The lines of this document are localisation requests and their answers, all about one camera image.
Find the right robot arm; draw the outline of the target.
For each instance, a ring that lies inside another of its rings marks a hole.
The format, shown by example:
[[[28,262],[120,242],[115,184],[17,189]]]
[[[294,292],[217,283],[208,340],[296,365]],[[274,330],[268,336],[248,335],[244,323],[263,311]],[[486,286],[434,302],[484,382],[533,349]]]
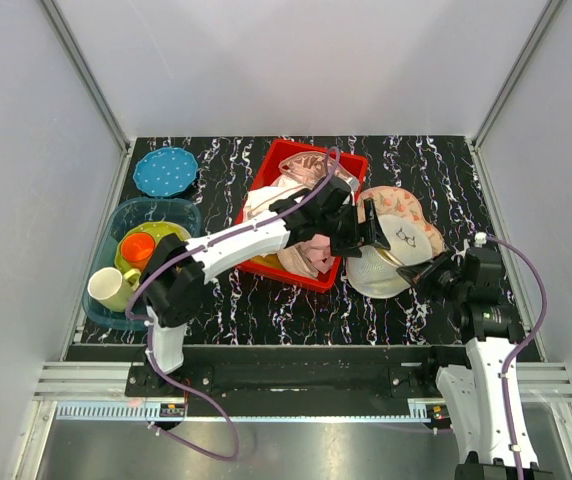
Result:
[[[542,469],[527,431],[517,380],[516,311],[502,300],[505,269],[498,251],[471,247],[463,258],[444,252],[401,267],[400,276],[419,293],[442,299],[453,311],[464,343],[464,365],[434,362],[420,384],[442,396],[456,437],[457,479],[551,479]]]

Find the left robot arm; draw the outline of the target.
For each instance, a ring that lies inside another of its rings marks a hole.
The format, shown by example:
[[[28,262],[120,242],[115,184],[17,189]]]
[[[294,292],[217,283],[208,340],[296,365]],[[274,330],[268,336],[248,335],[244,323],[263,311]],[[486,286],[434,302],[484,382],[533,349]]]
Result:
[[[200,291],[219,274],[316,235],[330,240],[333,257],[359,258],[365,246],[388,250],[390,243],[374,203],[366,200],[363,210],[360,220],[350,186],[328,177],[313,189],[278,199],[255,217],[215,234],[186,241],[162,239],[133,297],[146,307],[139,319],[149,329],[146,356],[152,367],[147,384],[162,396],[180,388],[184,337],[197,308],[189,301],[199,299]]]

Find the white mesh laundry bag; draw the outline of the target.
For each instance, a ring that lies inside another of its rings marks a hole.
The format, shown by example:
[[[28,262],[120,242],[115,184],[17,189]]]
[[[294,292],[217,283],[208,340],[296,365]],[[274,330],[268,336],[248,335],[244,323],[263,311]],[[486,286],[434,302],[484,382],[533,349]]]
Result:
[[[348,283],[360,294],[387,299],[410,287],[397,268],[426,262],[433,252],[427,235],[411,221],[387,214],[381,216],[379,222],[390,249],[362,247],[360,258],[347,259],[346,276]]]

